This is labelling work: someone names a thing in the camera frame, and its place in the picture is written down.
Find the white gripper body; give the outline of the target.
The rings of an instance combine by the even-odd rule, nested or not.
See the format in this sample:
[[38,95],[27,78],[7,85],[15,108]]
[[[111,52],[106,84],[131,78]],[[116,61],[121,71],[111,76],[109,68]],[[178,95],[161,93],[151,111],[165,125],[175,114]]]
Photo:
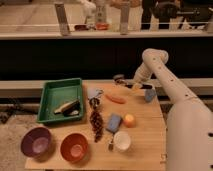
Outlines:
[[139,67],[136,70],[135,75],[133,77],[133,81],[136,83],[146,82],[148,79],[149,79],[148,70],[144,66]]

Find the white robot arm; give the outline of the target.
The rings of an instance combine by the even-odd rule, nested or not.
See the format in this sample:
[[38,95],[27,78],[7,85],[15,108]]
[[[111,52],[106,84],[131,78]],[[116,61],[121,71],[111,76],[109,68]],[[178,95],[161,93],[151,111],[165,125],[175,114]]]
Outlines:
[[213,113],[167,67],[165,50],[148,48],[133,77],[144,84],[152,75],[172,102],[166,126],[166,171],[213,171]]

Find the translucent yellowish gripper fingers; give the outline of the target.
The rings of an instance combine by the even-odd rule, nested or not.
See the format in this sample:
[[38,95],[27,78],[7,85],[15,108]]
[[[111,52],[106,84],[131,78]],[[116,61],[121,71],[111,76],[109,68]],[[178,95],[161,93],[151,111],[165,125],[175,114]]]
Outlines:
[[142,84],[141,83],[134,83],[131,89],[132,89],[133,92],[137,92],[141,88],[142,88]]

